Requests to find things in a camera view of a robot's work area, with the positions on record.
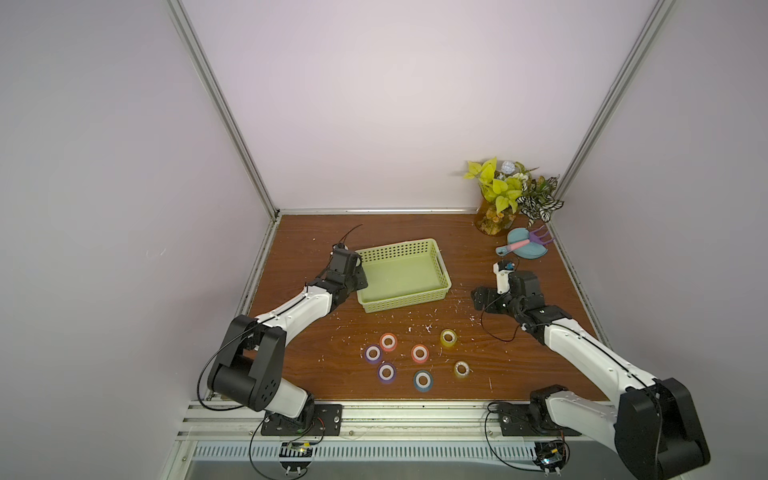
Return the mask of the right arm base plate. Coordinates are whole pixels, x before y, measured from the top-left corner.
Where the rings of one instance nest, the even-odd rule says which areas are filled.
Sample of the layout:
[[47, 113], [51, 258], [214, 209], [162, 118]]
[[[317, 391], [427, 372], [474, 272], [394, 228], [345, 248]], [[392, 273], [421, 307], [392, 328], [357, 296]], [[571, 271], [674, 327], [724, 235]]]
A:
[[501, 402], [491, 407], [503, 436], [578, 437], [581, 433], [556, 424], [546, 408], [537, 403]]

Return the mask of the purple tape roll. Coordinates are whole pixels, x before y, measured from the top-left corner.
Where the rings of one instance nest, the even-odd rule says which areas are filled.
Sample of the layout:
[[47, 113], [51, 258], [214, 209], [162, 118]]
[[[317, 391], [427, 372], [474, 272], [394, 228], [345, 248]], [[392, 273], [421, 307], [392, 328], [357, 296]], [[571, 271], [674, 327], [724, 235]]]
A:
[[383, 362], [378, 366], [377, 377], [382, 384], [391, 384], [396, 377], [396, 368], [388, 362]]
[[379, 345], [369, 345], [363, 353], [366, 362], [378, 365], [382, 361], [382, 350]]

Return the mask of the yellow tape roll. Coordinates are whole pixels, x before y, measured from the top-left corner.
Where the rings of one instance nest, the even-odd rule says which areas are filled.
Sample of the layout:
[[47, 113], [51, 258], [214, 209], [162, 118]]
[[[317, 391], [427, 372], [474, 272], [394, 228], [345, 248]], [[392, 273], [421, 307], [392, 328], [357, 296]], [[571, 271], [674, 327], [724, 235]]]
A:
[[443, 348], [451, 349], [458, 342], [458, 335], [452, 329], [444, 329], [440, 333], [440, 344]]

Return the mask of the clear amber tape roll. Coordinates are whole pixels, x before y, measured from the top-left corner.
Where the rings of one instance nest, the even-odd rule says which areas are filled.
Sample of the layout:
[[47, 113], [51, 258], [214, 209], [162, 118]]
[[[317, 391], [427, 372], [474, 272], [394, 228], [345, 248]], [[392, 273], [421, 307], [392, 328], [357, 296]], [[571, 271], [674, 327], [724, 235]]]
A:
[[457, 361], [454, 364], [454, 375], [459, 378], [467, 378], [470, 374], [470, 367], [469, 365], [464, 361]]

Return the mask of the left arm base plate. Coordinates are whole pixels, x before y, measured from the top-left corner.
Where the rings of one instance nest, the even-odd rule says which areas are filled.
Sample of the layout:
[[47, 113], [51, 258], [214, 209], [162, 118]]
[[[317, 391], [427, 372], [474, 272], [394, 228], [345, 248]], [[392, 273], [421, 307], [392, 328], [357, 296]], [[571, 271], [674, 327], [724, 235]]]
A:
[[339, 403], [311, 403], [297, 418], [270, 412], [261, 427], [261, 435], [276, 436], [338, 436], [343, 419]]

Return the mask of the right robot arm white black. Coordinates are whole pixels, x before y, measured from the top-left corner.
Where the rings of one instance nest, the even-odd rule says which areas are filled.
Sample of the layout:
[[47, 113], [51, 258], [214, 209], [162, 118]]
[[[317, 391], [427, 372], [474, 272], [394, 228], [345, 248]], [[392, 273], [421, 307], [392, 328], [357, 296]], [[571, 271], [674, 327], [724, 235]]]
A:
[[615, 452], [637, 479], [671, 479], [708, 465], [711, 453], [690, 391], [633, 365], [549, 305], [530, 271], [496, 269], [493, 287], [471, 293], [480, 313], [507, 315], [559, 354], [607, 398], [587, 400], [561, 386], [532, 393], [532, 415], [548, 430], [574, 430]]

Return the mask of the green perforated storage basket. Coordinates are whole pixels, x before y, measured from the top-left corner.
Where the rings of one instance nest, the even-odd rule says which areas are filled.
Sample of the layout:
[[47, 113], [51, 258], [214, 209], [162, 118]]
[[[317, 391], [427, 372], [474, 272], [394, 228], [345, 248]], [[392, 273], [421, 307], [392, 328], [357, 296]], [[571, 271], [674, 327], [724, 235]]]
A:
[[357, 291], [366, 313], [443, 300], [452, 282], [433, 238], [358, 250], [368, 286]]

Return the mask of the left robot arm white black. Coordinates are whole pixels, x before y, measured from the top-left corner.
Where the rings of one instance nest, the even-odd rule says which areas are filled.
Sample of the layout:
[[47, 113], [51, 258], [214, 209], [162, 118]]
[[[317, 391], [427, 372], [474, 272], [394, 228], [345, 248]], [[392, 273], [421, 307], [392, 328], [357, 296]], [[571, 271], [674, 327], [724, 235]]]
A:
[[219, 351], [204, 368], [208, 389], [308, 429], [314, 397], [282, 377], [286, 347], [367, 286], [361, 255], [342, 243], [334, 245], [326, 267], [295, 297], [265, 314], [231, 321]]

